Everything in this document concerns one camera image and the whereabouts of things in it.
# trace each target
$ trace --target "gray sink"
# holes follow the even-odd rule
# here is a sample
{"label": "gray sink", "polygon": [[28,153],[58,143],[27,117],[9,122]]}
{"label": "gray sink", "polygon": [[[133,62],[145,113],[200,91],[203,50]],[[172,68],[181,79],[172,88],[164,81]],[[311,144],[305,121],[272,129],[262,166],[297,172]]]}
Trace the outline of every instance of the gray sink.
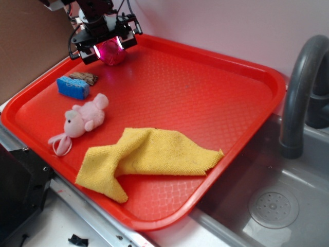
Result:
{"label": "gray sink", "polygon": [[329,246],[329,135],[305,127],[304,153],[280,156],[271,118],[198,203],[251,246]]}

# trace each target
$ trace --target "blue sponge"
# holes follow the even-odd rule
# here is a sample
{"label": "blue sponge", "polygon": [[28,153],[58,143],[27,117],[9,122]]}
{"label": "blue sponge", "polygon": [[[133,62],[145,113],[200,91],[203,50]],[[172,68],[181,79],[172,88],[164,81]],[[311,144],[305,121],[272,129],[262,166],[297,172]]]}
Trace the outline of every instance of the blue sponge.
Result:
{"label": "blue sponge", "polygon": [[89,85],[84,80],[62,76],[56,80],[58,92],[66,96],[85,99],[89,95]]}

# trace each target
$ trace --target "yellow towel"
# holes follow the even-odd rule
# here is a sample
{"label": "yellow towel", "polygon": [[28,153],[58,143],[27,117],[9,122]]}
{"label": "yellow towel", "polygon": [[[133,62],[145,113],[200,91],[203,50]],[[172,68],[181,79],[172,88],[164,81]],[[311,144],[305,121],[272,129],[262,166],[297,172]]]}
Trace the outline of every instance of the yellow towel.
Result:
{"label": "yellow towel", "polygon": [[120,175],[206,175],[223,156],[177,131],[126,128],[116,144],[88,149],[76,183],[123,203]]}

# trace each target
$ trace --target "pink stuffed animal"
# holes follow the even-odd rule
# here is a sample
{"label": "pink stuffed animal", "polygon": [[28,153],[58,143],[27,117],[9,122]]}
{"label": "pink stuffed animal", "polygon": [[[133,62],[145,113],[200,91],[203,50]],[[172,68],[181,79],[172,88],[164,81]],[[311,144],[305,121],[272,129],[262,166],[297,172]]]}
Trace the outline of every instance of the pink stuffed animal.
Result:
{"label": "pink stuffed animal", "polygon": [[71,138],[82,136],[86,131],[91,131],[104,122],[103,109],[108,106],[108,99],[103,94],[98,94],[93,101],[83,106],[73,105],[72,110],[65,112],[64,133],[49,139],[48,144],[57,156],[66,155],[72,147]]}

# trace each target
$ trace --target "brown cardboard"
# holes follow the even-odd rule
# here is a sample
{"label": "brown cardboard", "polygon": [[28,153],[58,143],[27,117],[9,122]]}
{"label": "brown cardboard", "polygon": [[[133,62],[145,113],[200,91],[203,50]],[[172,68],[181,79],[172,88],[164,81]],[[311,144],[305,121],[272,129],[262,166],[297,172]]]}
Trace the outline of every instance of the brown cardboard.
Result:
{"label": "brown cardboard", "polygon": [[0,104],[68,56],[73,28],[38,0],[1,1]]}

